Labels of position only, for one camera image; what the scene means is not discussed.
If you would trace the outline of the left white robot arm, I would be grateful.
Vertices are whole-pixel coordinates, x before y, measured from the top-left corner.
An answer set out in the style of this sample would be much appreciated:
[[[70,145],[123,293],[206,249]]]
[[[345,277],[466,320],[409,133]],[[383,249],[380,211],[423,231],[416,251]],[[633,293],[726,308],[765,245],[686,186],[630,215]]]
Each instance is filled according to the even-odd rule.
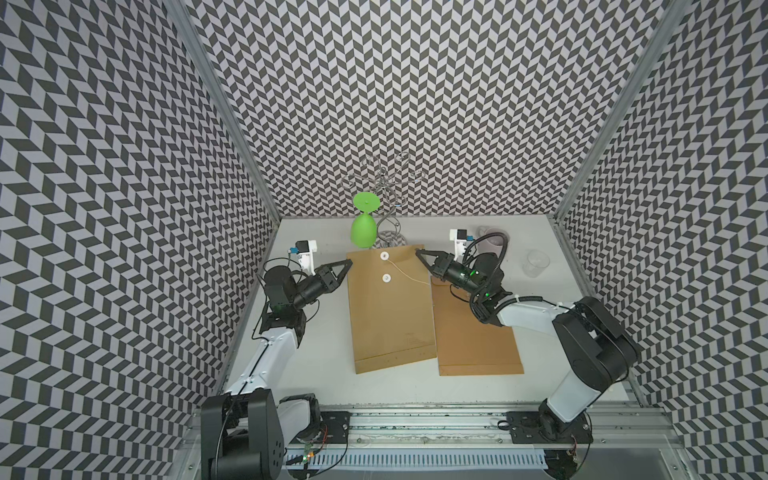
[[[337,290],[352,267],[350,259],[320,265],[301,280],[286,265],[266,272],[266,302],[252,337],[255,353],[228,389],[201,407],[203,479],[275,479],[291,441],[312,448],[290,464],[307,462],[322,450],[328,426],[316,396],[299,394],[277,401],[272,388],[302,342],[308,323],[304,308]]]

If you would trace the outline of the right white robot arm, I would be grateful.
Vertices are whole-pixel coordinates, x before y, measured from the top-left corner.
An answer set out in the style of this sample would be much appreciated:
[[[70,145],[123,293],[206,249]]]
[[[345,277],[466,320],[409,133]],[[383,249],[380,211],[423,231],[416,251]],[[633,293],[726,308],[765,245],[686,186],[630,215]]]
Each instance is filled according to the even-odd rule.
[[[451,253],[418,249],[431,276],[469,294],[467,305],[482,324],[534,331],[558,340],[568,370],[535,411],[511,412],[505,422],[515,443],[589,443],[587,410],[609,388],[626,379],[640,345],[595,297],[570,304],[517,295],[502,286],[502,260],[482,253],[457,261]]]

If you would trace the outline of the brown kraft file bag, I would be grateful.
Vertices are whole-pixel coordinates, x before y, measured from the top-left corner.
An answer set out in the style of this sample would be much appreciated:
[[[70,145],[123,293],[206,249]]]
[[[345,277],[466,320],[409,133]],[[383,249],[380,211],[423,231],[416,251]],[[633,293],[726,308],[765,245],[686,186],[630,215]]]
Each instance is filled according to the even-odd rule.
[[[448,282],[430,281],[439,375],[522,375],[513,330],[480,323]]]

